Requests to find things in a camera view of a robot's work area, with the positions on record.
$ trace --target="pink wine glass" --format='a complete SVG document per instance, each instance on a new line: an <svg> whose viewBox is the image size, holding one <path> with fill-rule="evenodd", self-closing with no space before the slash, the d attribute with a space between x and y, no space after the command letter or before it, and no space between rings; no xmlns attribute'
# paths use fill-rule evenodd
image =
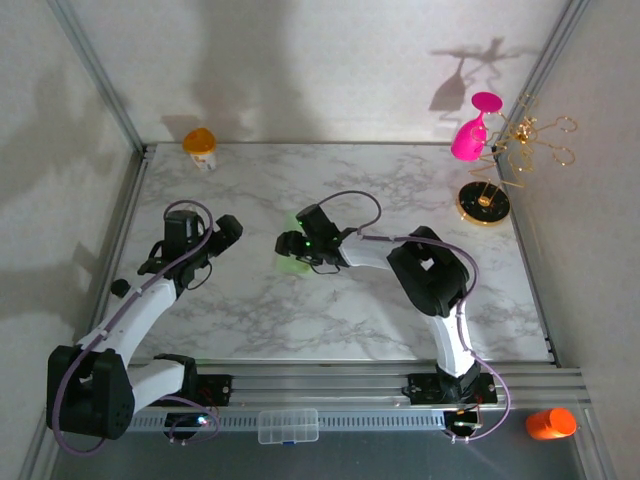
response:
<svg viewBox="0 0 640 480"><path fill-rule="evenodd" d="M502 99L495 93L478 92L471 97L471 103L480 110L477 118L465 123L451 144L451 153L458 160L473 162L482 155L487 141L487 127L482 117L486 113L496 113L502 108Z"/></svg>

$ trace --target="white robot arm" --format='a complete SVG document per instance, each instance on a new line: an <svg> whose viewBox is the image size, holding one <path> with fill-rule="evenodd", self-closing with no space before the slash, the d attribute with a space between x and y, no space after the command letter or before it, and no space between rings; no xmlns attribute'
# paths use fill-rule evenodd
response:
<svg viewBox="0 0 640 480"><path fill-rule="evenodd" d="M391 270L413 303L425 315L438 347L437 374L443 401L464 402L477 393L480 365L471 352L464 315L468 271L428 227L419 227L404 239L367 237L348 228L340 231L318 204L296 218L304 230L284 232L276 252L312 266L324 263L339 268L368 266Z"/></svg>
<svg viewBox="0 0 640 480"><path fill-rule="evenodd" d="M374 267L384 270L393 270L389 263L392 250L398 245L386 242L374 242L360 239L352 234L344 239L338 248L340 255L351 267ZM467 373L474 364L471 353L465 350L458 334L455 306L450 308L447 315L425 316L431 333L438 348L438 366L452 377L460 377ZM471 345L467 320L463 317L462 332L466 344Z"/></svg>
<svg viewBox="0 0 640 480"><path fill-rule="evenodd" d="M54 432L116 439L147 405L176 392L186 398L195 395L198 375L192 358L162 354L132 371L129 363L156 320L187 289L195 271L212 268L209 259L242 235L242 225L231 215L218 219L219 230L211 230L208 237L199 234L203 223L192 211L168 212L164 240L156 243L138 270L143 287L116 280L112 293L121 300L105 319L75 346L61 345L50 355L47 424ZM56 413L59 425L54 424Z"/></svg>

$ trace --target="orange cup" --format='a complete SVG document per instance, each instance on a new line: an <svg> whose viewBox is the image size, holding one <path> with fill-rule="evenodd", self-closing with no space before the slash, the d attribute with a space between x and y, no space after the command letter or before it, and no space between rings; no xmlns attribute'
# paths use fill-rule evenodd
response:
<svg viewBox="0 0 640 480"><path fill-rule="evenodd" d="M578 428L573 414L566 408L552 408L527 418L527 432L536 440L553 440L573 435Z"/></svg>
<svg viewBox="0 0 640 480"><path fill-rule="evenodd" d="M198 128L189 133L182 142L182 148L200 170L216 168L216 137L206 128Z"/></svg>

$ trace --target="marble tabletop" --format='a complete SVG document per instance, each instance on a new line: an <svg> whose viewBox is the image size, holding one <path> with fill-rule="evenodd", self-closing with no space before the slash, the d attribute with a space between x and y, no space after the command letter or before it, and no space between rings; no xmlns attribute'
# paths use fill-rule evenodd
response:
<svg viewBox="0 0 640 480"><path fill-rule="evenodd" d="M491 228L460 218L454 198L471 181L447 147L407 145L223 145L218 168L199 171L180 145L160 144L144 178L118 277L135 280L162 239L162 212L190 198L214 218L229 213L242 238L213 261L201 288L185 292L136 351L219 360L435 359L422 316L395 276L372 268L293 275L276 268L274 246L288 214L331 193L362 189L384 212L368 232L426 225L467 249L481 268L467 316L476 351L493 361L546 361L546 343L511 222ZM323 208L339 228L372 218L370 200L344 196Z"/></svg>

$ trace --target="gray floor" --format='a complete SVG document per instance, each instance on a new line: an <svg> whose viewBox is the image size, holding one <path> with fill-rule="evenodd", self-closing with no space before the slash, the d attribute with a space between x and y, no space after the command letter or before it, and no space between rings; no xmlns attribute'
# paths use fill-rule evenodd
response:
<svg viewBox="0 0 640 480"><path fill-rule="evenodd" d="M532 440L524 429L529 413L513 411L494 435L471 445L451 445L441 432L321 432L317 442L295 446L264 446L256 433L236 433L186 447L169 445L160 433L129 434L96 457L62 454L52 480L585 478L574 439ZM485 415L486 422L497 415ZM74 440L85 448L95 443L87 437Z"/></svg>

